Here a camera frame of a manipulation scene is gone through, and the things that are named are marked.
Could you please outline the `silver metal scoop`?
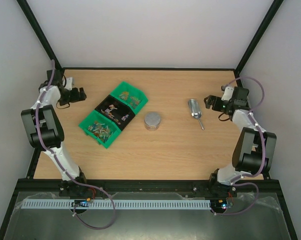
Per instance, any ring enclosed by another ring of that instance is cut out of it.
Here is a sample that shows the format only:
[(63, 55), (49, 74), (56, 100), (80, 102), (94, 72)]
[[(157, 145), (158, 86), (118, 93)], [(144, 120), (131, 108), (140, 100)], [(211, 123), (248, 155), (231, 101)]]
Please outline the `silver metal scoop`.
[(192, 116), (194, 119), (198, 120), (201, 129), (204, 130), (205, 127), (204, 127), (204, 125), (203, 125), (203, 123), (202, 123), (202, 120), (201, 120), (201, 117), (202, 117), (202, 111), (201, 111), (201, 109), (200, 109), (200, 106), (199, 106), (198, 101), (195, 100), (195, 99), (193, 99), (193, 98), (191, 98), (191, 99), (188, 100), (187, 104), (188, 104), (188, 107), (189, 107), (191, 116)]

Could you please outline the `black bin with lollipops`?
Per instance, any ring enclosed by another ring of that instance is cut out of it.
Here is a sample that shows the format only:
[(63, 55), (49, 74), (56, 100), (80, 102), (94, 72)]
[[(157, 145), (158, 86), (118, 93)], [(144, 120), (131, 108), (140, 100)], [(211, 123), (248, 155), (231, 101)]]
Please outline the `black bin with lollipops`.
[(95, 110), (111, 120), (121, 131), (123, 131), (136, 116), (127, 104), (112, 95), (108, 95), (97, 105)]

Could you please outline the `silver metal jar lid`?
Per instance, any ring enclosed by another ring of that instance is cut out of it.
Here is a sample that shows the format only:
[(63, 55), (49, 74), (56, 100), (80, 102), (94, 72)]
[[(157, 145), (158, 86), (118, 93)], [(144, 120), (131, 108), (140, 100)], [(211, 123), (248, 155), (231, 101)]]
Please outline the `silver metal jar lid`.
[(161, 116), (159, 115), (159, 113), (157, 113), (155, 111), (148, 112), (145, 115), (144, 123), (147, 123), (149, 125), (160, 124), (161, 123)]

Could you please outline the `clear plastic candy jar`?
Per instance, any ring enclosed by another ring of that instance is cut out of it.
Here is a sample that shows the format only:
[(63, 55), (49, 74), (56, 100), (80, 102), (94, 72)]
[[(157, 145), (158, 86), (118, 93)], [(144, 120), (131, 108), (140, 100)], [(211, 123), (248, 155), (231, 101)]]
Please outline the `clear plastic candy jar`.
[(156, 131), (160, 127), (160, 124), (151, 125), (151, 124), (145, 123), (144, 126), (148, 131)]

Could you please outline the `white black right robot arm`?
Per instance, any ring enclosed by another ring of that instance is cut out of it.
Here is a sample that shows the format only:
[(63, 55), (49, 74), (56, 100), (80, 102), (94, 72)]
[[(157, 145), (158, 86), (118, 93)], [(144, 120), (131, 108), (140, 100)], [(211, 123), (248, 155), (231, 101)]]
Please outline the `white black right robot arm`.
[(232, 97), (209, 95), (204, 100), (205, 107), (227, 115), (240, 130), (240, 135), (232, 154), (231, 163), (211, 173), (208, 191), (220, 196), (232, 191), (239, 180), (254, 178), (268, 173), (274, 156), (277, 136), (266, 131), (254, 118), (253, 112), (245, 100)]

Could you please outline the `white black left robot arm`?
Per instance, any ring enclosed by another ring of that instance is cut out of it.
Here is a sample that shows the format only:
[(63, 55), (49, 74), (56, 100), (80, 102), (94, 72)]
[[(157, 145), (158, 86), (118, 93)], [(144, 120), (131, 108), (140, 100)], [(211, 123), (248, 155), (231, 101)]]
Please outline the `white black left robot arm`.
[(65, 134), (54, 105), (61, 98), (57, 86), (44, 86), (31, 108), (22, 110), (21, 119), (30, 145), (46, 154), (61, 174), (62, 188), (86, 187), (86, 177), (64, 144)]

